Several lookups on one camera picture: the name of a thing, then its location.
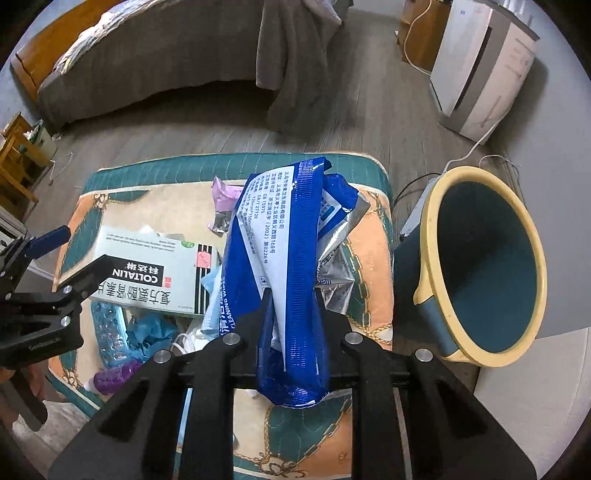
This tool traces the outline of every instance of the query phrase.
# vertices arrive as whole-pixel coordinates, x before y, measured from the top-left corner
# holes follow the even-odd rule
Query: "purple plastic bottle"
[[[119,390],[141,366],[141,362],[131,360],[118,367],[101,370],[95,373],[95,376],[84,384],[84,388],[89,392],[112,395]]]

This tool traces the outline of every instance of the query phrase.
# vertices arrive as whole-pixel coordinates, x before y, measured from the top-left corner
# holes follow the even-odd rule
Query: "gray blanket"
[[[339,0],[346,13],[352,0]],[[157,92],[215,80],[276,90],[268,125],[287,130],[329,85],[326,47],[338,22],[303,0],[167,0],[127,19],[38,91],[56,129]]]

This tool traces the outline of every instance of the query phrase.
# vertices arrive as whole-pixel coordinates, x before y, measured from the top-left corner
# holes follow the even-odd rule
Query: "power strip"
[[[410,212],[408,220],[400,230],[401,241],[408,237],[411,234],[411,232],[419,225],[419,223],[421,223],[421,213],[423,212],[423,205],[425,205],[427,195],[429,195],[429,192],[435,185],[435,182],[440,178],[441,175],[439,175],[438,177],[433,177],[431,180],[429,180],[429,183],[427,183],[427,186],[423,190],[423,193],[421,194],[421,197],[419,198],[417,204],[414,206],[413,211]]]

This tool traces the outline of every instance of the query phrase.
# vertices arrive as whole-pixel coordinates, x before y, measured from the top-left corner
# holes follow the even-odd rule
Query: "teal bucket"
[[[474,167],[438,179],[394,251],[394,333],[501,367],[530,347],[546,295],[540,238],[515,193]]]

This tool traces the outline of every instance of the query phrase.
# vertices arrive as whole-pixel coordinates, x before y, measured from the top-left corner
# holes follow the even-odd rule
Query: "yellow bucket rim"
[[[453,309],[443,280],[443,272],[441,271],[437,245],[437,218],[441,201],[449,188],[464,181],[474,181],[489,187],[511,205],[525,228],[534,253],[537,270],[537,292],[530,322],[521,338],[514,345],[498,353],[482,349],[466,333]],[[513,363],[525,353],[538,334],[544,317],[548,289],[546,261],[542,243],[534,221],[523,203],[502,180],[493,174],[476,167],[453,168],[437,180],[427,196],[421,215],[420,233],[421,275],[414,293],[414,303],[423,303],[432,296],[437,299],[447,329],[459,348],[457,352],[447,357],[447,359],[451,361],[468,361],[482,367],[504,367]]]

